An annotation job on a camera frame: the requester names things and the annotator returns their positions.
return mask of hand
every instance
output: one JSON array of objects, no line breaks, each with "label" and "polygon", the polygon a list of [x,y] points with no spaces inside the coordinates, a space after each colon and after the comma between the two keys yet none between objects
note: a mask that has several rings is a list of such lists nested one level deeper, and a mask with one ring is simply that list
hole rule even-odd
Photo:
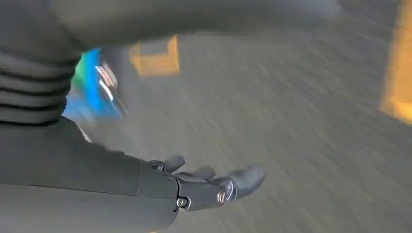
[{"label": "hand", "polygon": [[[154,169],[162,170],[167,173],[173,173],[185,164],[182,156],[175,155],[166,161],[149,161]],[[196,182],[206,182],[211,185],[222,187],[226,190],[226,196],[222,202],[232,202],[234,200],[249,196],[256,191],[264,179],[266,172],[259,166],[252,165],[247,169],[233,170],[225,176],[215,177],[216,172],[209,166],[203,166],[193,173],[179,172],[176,177],[192,179]]]}]

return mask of robotic hand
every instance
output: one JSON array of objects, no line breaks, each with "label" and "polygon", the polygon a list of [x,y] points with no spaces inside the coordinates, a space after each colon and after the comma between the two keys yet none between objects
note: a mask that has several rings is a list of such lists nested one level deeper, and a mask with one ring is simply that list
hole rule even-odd
[{"label": "robotic hand", "polygon": [[[182,156],[175,155],[162,162],[148,162],[154,169],[169,174],[185,164]],[[194,173],[179,172],[173,176],[178,183],[176,205],[183,211],[216,208],[252,194],[260,187],[266,172],[258,166],[234,170],[222,177],[215,177],[214,169],[203,166]]]}]

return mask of prosthetic hand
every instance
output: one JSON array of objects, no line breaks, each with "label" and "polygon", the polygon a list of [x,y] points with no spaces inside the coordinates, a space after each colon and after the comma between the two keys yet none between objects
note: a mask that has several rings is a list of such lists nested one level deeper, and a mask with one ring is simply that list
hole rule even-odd
[{"label": "prosthetic hand", "polygon": [[[185,164],[183,157],[175,155],[162,162],[148,162],[154,169],[173,173]],[[262,184],[266,172],[258,166],[234,170],[223,177],[215,177],[215,171],[204,166],[194,173],[179,172],[173,176],[178,183],[176,205],[183,211],[216,208],[253,193]]]}]

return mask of screw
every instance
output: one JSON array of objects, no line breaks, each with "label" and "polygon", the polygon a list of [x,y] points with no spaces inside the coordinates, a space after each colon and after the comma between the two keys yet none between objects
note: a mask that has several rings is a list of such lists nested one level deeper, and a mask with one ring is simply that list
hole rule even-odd
[{"label": "screw", "polygon": [[220,203],[225,203],[226,202],[226,192],[225,191],[221,191],[216,195],[216,199],[218,200],[218,202]]},{"label": "screw", "polygon": [[184,208],[188,204],[188,200],[186,198],[178,198],[176,201],[176,205],[180,208]]}]

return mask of finger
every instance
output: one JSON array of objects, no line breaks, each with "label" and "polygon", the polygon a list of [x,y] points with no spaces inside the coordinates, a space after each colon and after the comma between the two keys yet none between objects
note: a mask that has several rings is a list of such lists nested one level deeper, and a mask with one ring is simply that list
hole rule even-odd
[{"label": "finger", "polygon": [[194,177],[199,177],[202,178],[204,180],[210,180],[212,179],[214,176],[216,176],[216,172],[215,170],[210,167],[210,166],[203,166],[199,169],[197,169],[194,173],[193,173]]},{"label": "finger", "polygon": [[227,175],[236,187],[236,198],[252,194],[260,187],[266,178],[266,172],[261,167],[253,165],[245,170],[235,170]]},{"label": "finger", "polygon": [[165,166],[165,172],[172,173],[185,164],[185,159],[180,155],[173,155],[163,163]]}]

